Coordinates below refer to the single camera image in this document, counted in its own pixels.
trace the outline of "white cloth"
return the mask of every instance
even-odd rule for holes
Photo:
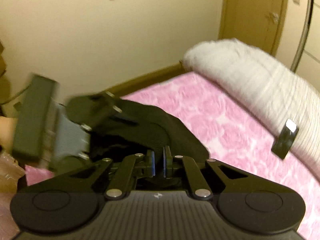
[[[236,39],[202,42],[183,66],[218,83],[278,136],[287,119],[300,128],[291,152],[320,181],[320,94],[264,51]]]

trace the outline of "screw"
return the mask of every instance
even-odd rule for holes
[[[118,106],[113,106],[112,108],[117,112],[122,113],[122,110]]]
[[[209,197],[211,192],[207,189],[204,189],[204,188],[201,188],[201,189],[197,189],[195,191],[195,194],[198,196],[198,197]]]
[[[106,194],[108,197],[120,197],[122,195],[122,191],[117,188],[113,188],[107,190]]]
[[[92,128],[89,125],[85,124],[85,123],[81,124],[81,127],[82,127],[83,130],[86,130],[87,132],[91,132],[92,131]]]
[[[83,158],[85,160],[89,160],[90,159],[90,157],[85,153],[79,153],[79,157],[81,157],[81,158]]]

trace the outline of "bed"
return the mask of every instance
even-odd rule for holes
[[[271,151],[273,136],[220,87],[190,72],[124,97],[155,105],[178,117],[207,147],[212,158],[270,179],[297,191],[306,203],[298,232],[308,240],[320,239],[320,185],[292,154],[281,161]],[[29,185],[50,178],[46,170],[26,167]],[[16,232],[9,206],[2,216],[10,227],[0,227],[0,239]]]

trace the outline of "circular button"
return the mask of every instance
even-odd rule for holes
[[[70,202],[70,195],[61,190],[40,192],[33,198],[33,204],[43,211],[54,211],[64,208]]]
[[[197,189],[195,191],[195,194],[198,196],[198,197],[209,197],[211,192],[207,189],[204,189],[204,188],[201,188],[201,189]]]
[[[117,188],[113,188],[113,189],[107,190],[106,194],[108,197],[116,198],[122,195],[122,191]]]
[[[247,205],[260,212],[274,212],[281,208],[282,198],[273,192],[257,191],[249,193],[245,197]]]

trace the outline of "beige wall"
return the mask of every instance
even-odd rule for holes
[[[173,65],[218,37],[222,0],[0,0],[12,93],[36,72],[58,101]]]
[[[307,6],[308,0],[300,0],[300,5],[293,3],[293,0],[288,0],[284,28],[276,54],[276,59],[288,68],[291,68],[300,43]]]

